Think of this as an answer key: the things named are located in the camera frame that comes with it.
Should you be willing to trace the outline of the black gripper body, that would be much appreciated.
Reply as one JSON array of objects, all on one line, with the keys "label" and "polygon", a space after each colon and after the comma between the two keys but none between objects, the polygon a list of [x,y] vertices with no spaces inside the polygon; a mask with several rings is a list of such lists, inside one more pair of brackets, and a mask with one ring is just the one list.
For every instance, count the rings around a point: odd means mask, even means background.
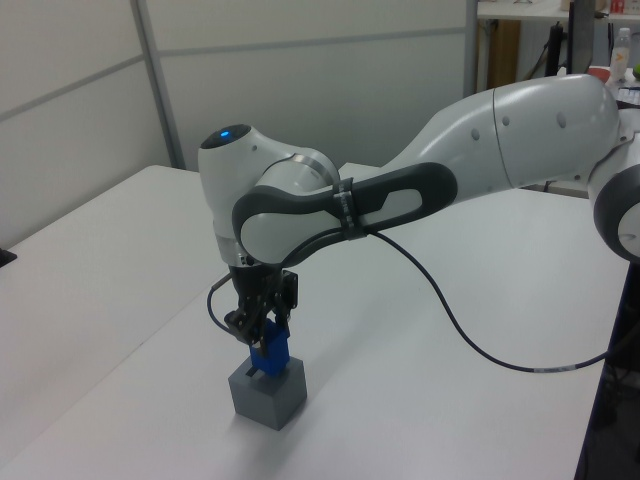
[{"label": "black gripper body", "polygon": [[263,305],[268,310],[295,309],[298,275],[269,265],[230,267],[231,280],[245,310]]}]

